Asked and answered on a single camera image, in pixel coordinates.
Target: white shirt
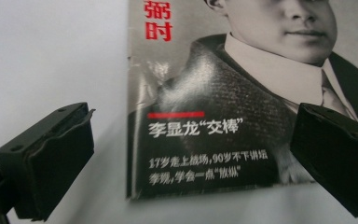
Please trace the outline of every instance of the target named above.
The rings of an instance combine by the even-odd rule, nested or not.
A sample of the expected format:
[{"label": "white shirt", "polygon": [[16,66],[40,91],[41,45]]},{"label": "white shirt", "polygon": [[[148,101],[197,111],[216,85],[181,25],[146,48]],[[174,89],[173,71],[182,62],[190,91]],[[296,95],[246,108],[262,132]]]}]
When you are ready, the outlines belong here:
[{"label": "white shirt", "polygon": [[347,113],[351,119],[358,121],[351,104],[338,84],[328,59],[322,67],[300,63],[244,44],[231,34],[227,34],[225,50],[260,84],[282,97],[285,104],[296,113],[300,103],[322,104],[322,70],[324,70]]}]

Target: white background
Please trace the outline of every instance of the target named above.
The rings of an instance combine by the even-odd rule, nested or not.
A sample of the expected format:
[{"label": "white background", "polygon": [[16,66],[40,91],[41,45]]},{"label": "white background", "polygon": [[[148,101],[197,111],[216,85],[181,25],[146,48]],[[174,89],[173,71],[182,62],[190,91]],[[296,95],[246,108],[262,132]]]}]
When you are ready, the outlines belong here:
[{"label": "white background", "polygon": [[48,223],[358,223],[317,184],[127,201],[127,12],[124,0],[0,0],[0,146],[59,107],[97,109],[95,154]]}]

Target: dark coat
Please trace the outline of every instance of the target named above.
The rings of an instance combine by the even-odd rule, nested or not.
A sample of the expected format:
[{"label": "dark coat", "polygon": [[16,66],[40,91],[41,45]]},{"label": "dark coat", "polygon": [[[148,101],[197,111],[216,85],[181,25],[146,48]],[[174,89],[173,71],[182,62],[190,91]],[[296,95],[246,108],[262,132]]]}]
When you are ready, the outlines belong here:
[{"label": "dark coat", "polygon": [[[207,36],[192,44],[185,70],[161,87],[154,105],[136,111],[129,119],[129,148],[138,148],[129,167],[136,181],[132,196],[142,192],[154,194],[196,193],[209,190],[248,189],[310,181],[308,173],[289,151],[296,114],[287,108],[280,97],[267,90],[243,70],[224,51],[225,35]],[[358,69],[333,53],[331,64],[341,88],[358,115]],[[186,121],[240,119],[234,133],[182,137],[158,137],[149,134],[152,122],[174,122],[180,119],[149,120],[150,112],[203,111],[202,119]],[[210,163],[192,167],[161,170],[149,169],[153,158],[266,150],[268,158],[256,161]],[[198,180],[190,183],[150,185],[153,172],[172,172],[192,169],[204,172],[209,168],[241,167],[235,178]]]}]

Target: magazine cover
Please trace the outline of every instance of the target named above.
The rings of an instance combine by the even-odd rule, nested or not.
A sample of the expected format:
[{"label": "magazine cover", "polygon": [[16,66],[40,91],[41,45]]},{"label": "magazine cover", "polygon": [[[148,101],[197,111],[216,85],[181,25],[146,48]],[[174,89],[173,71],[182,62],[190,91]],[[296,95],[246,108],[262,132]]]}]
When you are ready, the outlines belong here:
[{"label": "magazine cover", "polygon": [[313,183],[290,152],[296,113],[358,121],[358,50],[337,43],[358,48],[337,19],[356,4],[130,0],[127,196]]}]

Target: chinese characters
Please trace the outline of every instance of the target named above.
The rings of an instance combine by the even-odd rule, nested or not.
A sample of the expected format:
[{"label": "chinese characters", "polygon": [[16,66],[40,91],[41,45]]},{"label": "chinese characters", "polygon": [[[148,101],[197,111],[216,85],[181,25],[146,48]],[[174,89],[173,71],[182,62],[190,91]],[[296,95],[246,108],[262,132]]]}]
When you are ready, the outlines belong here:
[{"label": "chinese characters", "polygon": [[164,41],[171,41],[171,4],[145,0],[144,11],[147,17],[145,23],[146,39],[158,40],[161,36]]},{"label": "chinese characters", "polygon": [[149,124],[149,134],[157,138],[161,135],[166,137],[200,135],[199,127],[206,127],[208,134],[235,133],[243,119],[203,120],[200,122],[157,122]]},{"label": "chinese characters", "polygon": [[[189,183],[198,180],[212,181],[215,179],[226,179],[239,177],[241,166],[232,164],[232,162],[252,162],[268,160],[269,156],[265,149],[254,149],[238,152],[225,152],[213,154],[212,157],[207,154],[191,155],[189,157],[172,156],[153,158],[149,161],[149,170],[153,170],[149,176],[149,184],[155,185],[170,185],[179,183]],[[214,165],[219,164],[219,167],[208,167],[205,171],[195,172],[192,168],[194,166]],[[180,170],[167,172],[165,168],[177,168]]]}]

